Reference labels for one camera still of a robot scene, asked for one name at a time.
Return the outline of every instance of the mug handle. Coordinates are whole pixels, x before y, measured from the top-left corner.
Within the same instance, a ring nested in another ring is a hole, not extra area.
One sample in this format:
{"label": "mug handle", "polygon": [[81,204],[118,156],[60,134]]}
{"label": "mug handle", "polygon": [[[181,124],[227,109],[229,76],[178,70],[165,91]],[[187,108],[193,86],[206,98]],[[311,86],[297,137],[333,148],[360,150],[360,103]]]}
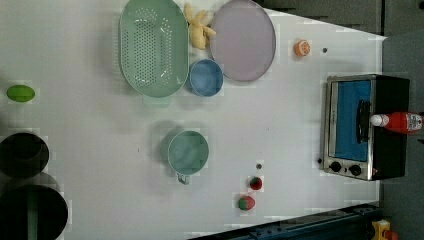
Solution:
{"label": "mug handle", "polygon": [[182,175],[177,173],[178,181],[184,185],[190,184],[190,176]]}

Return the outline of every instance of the teal mug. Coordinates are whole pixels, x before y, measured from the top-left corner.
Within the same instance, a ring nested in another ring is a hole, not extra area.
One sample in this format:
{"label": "teal mug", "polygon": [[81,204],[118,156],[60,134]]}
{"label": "teal mug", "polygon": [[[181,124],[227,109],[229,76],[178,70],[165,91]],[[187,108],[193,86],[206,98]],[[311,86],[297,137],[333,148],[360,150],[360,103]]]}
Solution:
{"label": "teal mug", "polygon": [[177,172],[178,181],[184,185],[190,184],[190,176],[205,166],[209,156],[206,139],[195,131],[170,133],[161,149],[164,159]]}

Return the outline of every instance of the green colander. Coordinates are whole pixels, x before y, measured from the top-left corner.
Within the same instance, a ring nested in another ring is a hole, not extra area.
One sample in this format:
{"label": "green colander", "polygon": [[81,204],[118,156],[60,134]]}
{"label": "green colander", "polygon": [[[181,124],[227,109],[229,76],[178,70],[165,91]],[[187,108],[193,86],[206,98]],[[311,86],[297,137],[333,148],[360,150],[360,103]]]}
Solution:
{"label": "green colander", "polygon": [[189,69],[188,26],[172,0],[130,0],[120,20],[120,67],[139,93],[164,98],[178,91]]}

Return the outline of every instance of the blue bowl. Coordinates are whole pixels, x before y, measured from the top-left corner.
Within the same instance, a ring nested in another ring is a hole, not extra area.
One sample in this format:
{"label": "blue bowl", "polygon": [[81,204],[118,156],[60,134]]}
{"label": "blue bowl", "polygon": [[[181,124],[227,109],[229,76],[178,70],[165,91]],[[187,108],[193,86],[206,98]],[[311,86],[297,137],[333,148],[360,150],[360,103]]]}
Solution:
{"label": "blue bowl", "polygon": [[224,75],[218,63],[204,59],[192,65],[189,80],[190,88],[195,94],[211,97],[221,90]]}

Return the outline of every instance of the red ball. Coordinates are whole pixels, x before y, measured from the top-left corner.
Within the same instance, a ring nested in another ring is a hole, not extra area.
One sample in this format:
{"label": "red ball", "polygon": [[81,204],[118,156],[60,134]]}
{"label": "red ball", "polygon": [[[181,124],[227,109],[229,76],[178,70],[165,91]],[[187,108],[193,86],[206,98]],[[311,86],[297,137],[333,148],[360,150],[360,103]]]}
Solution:
{"label": "red ball", "polygon": [[249,196],[243,196],[239,200],[239,208],[241,210],[248,211],[252,209],[255,206],[256,202],[255,199]]}
{"label": "red ball", "polygon": [[252,180],[250,180],[250,187],[253,190],[259,190],[262,188],[262,179],[258,177],[254,177]]}

